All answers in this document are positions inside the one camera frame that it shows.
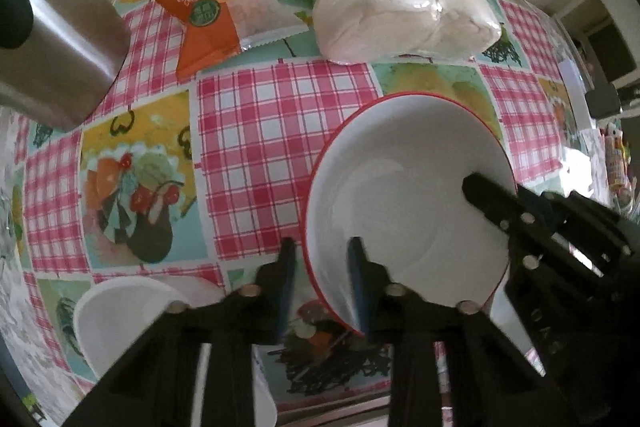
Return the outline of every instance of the green round label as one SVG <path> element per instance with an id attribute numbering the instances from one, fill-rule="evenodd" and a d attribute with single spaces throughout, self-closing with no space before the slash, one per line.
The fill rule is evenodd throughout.
<path id="1" fill-rule="evenodd" d="M 220 15 L 220 3 L 216 0 L 198 0 L 193 3 L 189 21 L 194 26 L 209 26 Z"/>

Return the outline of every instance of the orange wrapper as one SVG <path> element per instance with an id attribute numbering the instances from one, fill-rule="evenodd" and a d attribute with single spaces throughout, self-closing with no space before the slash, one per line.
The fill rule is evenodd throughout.
<path id="1" fill-rule="evenodd" d="M 176 75 L 197 71 L 242 51 L 308 30 L 277 0 L 156 0 L 186 26 Z"/>

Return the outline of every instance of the bowl with red rim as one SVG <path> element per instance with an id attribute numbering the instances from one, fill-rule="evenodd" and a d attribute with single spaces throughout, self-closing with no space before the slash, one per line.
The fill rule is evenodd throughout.
<path id="1" fill-rule="evenodd" d="M 361 237 L 391 279 L 437 304 L 485 303 L 508 265 L 507 236 L 471 206 L 480 172 L 513 194 L 504 149 L 476 115 L 423 92 L 379 98 L 351 115 L 318 156 L 303 213 L 303 254 L 319 298 L 359 331 L 347 243 Z"/>

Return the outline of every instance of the tablecloth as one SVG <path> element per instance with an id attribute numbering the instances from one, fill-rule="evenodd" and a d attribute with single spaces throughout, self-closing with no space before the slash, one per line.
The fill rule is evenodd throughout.
<path id="1" fill-rule="evenodd" d="M 558 44 L 544 14 L 522 0 L 488 0 L 502 37 L 470 60 L 403 56 L 354 66 L 320 57 L 310 0 L 279 1 L 311 29 L 178 84 L 181 24 L 154 0 L 116 0 L 130 51 L 83 125 L 62 134 L 1 109 L 9 140 L 0 331 L 55 422 L 95 382 L 68 322 L 82 294 L 132 274 L 197 275 L 228 291 L 250 281 L 281 237 L 300 239 L 324 143 L 377 97 L 423 90 L 458 100 L 489 126 L 528 186 L 553 184 L 564 147 L 586 150 Z M 318 333 L 304 339 L 296 328 L 309 320 Z M 284 344 L 260 353 L 279 411 L 389 386 L 389 350 L 353 348 L 300 260 Z"/>

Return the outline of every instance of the metal cylinder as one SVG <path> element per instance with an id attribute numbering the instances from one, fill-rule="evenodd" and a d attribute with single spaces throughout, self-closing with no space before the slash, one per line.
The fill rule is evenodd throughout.
<path id="1" fill-rule="evenodd" d="M 31 27 L 29 14 L 15 8 L 20 0 L 5 1 L 10 22 L 0 42 L 0 105 L 55 129 L 73 129 L 116 79 L 129 29 L 109 0 L 25 1 Z"/>

